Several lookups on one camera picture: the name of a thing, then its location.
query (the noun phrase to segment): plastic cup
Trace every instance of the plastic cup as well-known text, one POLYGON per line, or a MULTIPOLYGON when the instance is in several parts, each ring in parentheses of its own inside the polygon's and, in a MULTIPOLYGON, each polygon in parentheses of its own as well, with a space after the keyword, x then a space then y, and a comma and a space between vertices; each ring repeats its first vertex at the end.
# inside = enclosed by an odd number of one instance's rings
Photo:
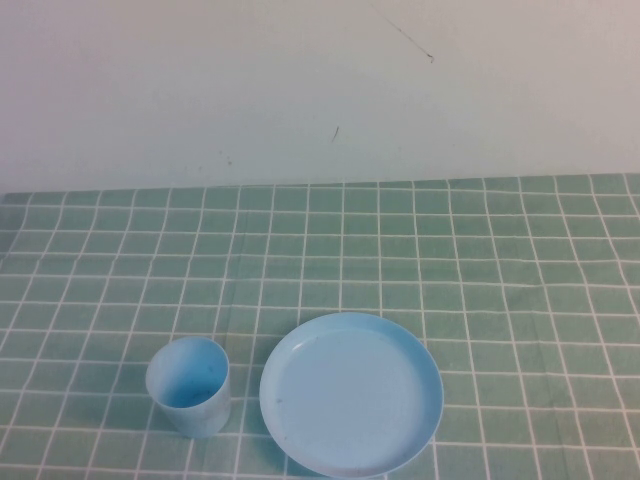
POLYGON ((185 337, 165 345, 151 359, 146 384, 186 437, 210 437, 229 419, 229 359, 213 340, 185 337))

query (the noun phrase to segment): plastic plate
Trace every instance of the plastic plate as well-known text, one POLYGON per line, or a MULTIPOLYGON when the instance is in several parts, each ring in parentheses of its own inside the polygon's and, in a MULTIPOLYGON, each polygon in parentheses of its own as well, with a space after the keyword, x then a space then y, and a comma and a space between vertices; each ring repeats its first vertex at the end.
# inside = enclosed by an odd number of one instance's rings
POLYGON ((276 443, 314 472, 370 477, 429 443, 443 408, 433 358, 404 328, 374 315, 311 320, 276 346, 260 381, 276 443))

